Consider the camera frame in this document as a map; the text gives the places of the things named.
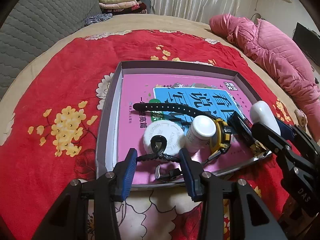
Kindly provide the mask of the black television screen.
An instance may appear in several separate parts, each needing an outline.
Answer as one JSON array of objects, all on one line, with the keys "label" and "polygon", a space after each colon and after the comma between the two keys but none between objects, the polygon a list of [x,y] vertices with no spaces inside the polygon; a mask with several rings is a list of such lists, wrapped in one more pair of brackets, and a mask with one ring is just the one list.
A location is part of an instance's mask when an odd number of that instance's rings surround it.
[{"label": "black television screen", "polygon": [[319,35],[310,30],[299,22],[296,24],[296,28],[293,34],[294,42],[299,48],[306,54],[312,61],[319,66],[320,57],[320,40]]}]

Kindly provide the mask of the white medicine bottle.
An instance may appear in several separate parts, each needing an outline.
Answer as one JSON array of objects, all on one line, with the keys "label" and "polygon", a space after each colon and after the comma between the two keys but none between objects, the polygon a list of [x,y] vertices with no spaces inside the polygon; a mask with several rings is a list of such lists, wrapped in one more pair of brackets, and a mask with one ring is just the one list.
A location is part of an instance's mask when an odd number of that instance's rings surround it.
[{"label": "white medicine bottle", "polygon": [[215,133],[216,124],[211,118],[204,115],[196,116],[185,135],[185,148],[189,153],[196,153]]}]

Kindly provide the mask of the white rounded plastic case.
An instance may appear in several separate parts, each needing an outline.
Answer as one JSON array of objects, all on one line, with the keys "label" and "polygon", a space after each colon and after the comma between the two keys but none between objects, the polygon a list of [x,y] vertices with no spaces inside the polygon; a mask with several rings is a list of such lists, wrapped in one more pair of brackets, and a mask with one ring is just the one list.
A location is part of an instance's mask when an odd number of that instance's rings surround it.
[{"label": "white rounded plastic case", "polygon": [[249,110],[249,116],[254,124],[260,122],[278,135],[281,135],[276,118],[266,102],[258,101],[254,103]]}]

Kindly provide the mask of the folded clothes pile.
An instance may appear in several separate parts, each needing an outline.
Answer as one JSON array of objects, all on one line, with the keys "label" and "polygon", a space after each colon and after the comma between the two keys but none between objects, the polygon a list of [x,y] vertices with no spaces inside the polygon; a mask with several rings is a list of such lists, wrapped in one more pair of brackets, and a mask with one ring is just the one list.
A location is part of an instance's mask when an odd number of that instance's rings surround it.
[{"label": "folded clothes pile", "polygon": [[149,14],[150,0],[98,0],[99,7],[104,14]]}]

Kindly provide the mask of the pink quilted jacket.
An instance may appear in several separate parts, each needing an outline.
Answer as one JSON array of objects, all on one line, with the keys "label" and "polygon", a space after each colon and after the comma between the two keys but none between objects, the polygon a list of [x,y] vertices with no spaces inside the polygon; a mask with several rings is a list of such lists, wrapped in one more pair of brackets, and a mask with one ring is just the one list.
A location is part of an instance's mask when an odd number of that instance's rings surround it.
[{"label": "pink quilted jacket", "polygon": [[308,129],[319,141],[319,86],[310,62],[296,43],[280,29],[259,19],[257,23],[231,14],[213,16],[211,31],[259,65],[292,98],[308,119]]}]

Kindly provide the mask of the black gold lipstick tube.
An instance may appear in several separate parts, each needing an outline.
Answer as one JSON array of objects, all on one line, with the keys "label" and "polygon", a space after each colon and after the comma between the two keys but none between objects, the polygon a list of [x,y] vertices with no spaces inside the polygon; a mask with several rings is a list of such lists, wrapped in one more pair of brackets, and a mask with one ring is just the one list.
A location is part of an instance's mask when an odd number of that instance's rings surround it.
[{"label": "black gold lipstick tube", "polygon": [[232,115],[227,119],[227,124],[232,127],[238,137],[249,147],[255,156],[260,154],[266,155],[267,149],[256,139],[253,138],[252,132],[249,126],[246,124],[246,119],[234,111]]}]

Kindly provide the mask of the grey quilted sofa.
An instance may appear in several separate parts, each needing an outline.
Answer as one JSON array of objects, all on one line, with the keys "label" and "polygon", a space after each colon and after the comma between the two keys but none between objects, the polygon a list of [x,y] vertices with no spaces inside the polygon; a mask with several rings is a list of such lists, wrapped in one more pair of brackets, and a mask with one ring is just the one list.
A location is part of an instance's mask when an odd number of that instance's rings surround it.
[{"label": "grey quilted sofa", "polygon": [[19,0],[1,27],[1,96],[31,61],[100,13],[98,0]]}]

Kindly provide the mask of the red floral blanket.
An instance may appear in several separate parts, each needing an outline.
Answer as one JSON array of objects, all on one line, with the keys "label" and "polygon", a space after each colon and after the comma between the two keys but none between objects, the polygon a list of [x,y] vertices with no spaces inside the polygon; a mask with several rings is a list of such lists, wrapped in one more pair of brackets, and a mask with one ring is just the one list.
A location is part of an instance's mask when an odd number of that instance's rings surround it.
[{"label": "red floral blanket", "polygon": [[100,88],[121,61],[208,63],[245,77],[272,112],[291,124],[286,106],[240,53],[182,32],[135,30],[98,39],[77,38],[31,83],[15,108],[1,146],[1,218],[14,239],[31,239],[72,179],[95,178],[95,145],[103,100]]}]

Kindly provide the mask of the black yellow wrist watch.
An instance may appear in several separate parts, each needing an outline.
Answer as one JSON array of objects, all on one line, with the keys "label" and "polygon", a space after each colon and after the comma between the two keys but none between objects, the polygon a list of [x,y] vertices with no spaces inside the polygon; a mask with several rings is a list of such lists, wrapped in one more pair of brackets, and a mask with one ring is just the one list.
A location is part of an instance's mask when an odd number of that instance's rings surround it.
[{"label": "black yellow wrist watch", "polygon": [[155,180],[168,183],[181,174],[179,167],[167,173],[161,173],[162,163],[180,162],[178,152],[186,148],[190,154],[209,147],[210,154],[201,164],[206,166],[227,153],[231,147],[232,131],[227,122],[209,113],[188,105],[178,103],[135,103],[133,109],[138,112],[169,112],[187,115],[192,118],[186,133],[174,121],[158,120],[150,124],[144,131],[142,143],[145,154],[137,158],[140,173],[155,173]]}]

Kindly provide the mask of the white round jar lid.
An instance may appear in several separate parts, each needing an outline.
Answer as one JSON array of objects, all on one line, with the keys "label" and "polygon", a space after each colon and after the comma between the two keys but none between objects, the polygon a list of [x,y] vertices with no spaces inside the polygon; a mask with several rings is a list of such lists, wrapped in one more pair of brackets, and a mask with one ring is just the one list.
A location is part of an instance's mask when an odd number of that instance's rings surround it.
[{"label": "white round jar lid", "polygon": [[143,146],[146,153],[152,152],[152,143],[164,149],[164,154],[177,156],[185,145],[184,131],[176,123],[159,120],[149,124],[143,134]]}]

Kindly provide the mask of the pink blue book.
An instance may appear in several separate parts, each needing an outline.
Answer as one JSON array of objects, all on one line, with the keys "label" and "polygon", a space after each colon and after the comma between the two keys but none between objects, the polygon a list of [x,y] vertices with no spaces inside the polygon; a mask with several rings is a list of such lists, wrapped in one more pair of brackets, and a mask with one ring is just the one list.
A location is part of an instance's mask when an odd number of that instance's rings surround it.
[{"label": "pink blue book", "polygon": [[[236,111],[243,118],[249,117],[253,103],[261,100],[260,96],[236,73],[222,77],[205,77],[192,75],[170,74],[124,74],[121,73],[118,85],[118,161],[123,160],[128,148],[135,148],[138,156],[144,155],[142,137],[149,124],[158,120],[174,121],[187,132],[192,118],[169,112],[138,112],[133,109],[134,103],[162,102],[179,103],[194,107],[215,117],[227,121]],[[205,170],[220,176],[225,175],[259,160],[253,151],[247,147],[232,131],[229,151],[205,166]],[[179,167],[174,163],[162,163],[161,173]],[[160,187],[162,181],[155,180],[155,173],[140,173],[137,170],[133,179],[134,187]]]}]

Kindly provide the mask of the black hair clip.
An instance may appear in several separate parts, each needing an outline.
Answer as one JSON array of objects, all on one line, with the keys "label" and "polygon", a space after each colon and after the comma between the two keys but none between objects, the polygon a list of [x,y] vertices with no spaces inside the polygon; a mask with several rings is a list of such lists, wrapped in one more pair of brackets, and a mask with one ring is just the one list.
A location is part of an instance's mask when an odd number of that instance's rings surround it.
[{"label": "black hair clip", "polygon": [[167,140],[162,135],[155,135],[150,140],[150,146],[152,152],[146,155],[137,157],[137,162],[150,161],[150,160],[162,160],[174,163],[179,163],[180,159],[172,155],[165,154],[164,151],[167,148]]}]

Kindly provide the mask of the grey cardboard box tray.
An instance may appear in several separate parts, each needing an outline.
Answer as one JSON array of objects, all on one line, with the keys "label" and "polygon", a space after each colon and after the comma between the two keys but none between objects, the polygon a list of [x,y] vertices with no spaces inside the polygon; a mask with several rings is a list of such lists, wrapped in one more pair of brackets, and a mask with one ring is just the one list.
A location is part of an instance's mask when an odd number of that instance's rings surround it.
[{"label": "grey cardboard box tray", "polygon": [[237,71],[202,62],[122,61],[98,83],[101,110],[95,157],[96,175],[111,171],[130,148],[150,152],[143,135],[157,121],[169,120],[187,132],[192,117],[175,112],[136,111],[135,103],[179,103],[227,120],[236,112],[250,121],[249,110],[261,95]]}]

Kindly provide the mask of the beige bed cover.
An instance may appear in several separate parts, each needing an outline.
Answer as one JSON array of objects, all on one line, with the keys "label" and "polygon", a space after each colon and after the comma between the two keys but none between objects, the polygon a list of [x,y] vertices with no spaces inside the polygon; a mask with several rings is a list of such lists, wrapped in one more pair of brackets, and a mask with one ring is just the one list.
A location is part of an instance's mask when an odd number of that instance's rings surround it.
[{"label": "beige bed cover", "polygon": [[69,44],[69,42],[73,41],[77,37],[87,37],[96,34],[118,33],[127,30],[139,29],[180,31],[202,38],[217,40],[224,46],[237,49],[234,45],[228,43],[223,38],[213,34],[209,25],[172,16],[151,14],[119,15],[108,21],[84,27],[72,35],[59,40],[51,48],[34,59],[24,68],[24,70],[20,72],[10,85],[9,89],[1,99],[1,145],[5,143],[12,131],[12,125],[15,117],[14,110],[20,98],[50,59]]}]

